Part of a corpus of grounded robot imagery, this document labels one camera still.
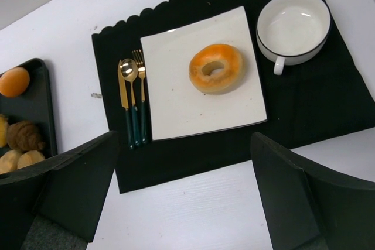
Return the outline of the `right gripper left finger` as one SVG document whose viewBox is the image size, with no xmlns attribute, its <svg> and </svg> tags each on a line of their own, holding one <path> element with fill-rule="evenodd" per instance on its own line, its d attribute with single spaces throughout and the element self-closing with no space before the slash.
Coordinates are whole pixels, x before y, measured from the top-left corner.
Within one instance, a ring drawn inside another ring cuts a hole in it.
<svg viewBox="0 0 375 250">
<path fill-rule="evenodd" d="M 116 131 L 1 175 L 1 249 L 86 249 L 120 151 Z"/>
</svg>

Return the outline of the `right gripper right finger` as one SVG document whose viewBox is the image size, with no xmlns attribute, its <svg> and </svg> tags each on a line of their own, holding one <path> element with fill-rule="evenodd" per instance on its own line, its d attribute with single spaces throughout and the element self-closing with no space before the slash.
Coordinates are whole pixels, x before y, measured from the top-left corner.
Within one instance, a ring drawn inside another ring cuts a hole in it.
<svg viewBox="0 0 375 250">
<path fill-rule="evenodd" d="M 256 132 L 251 158 L 274 249 L 374 249 L 374 183 Z"/>
</svg>

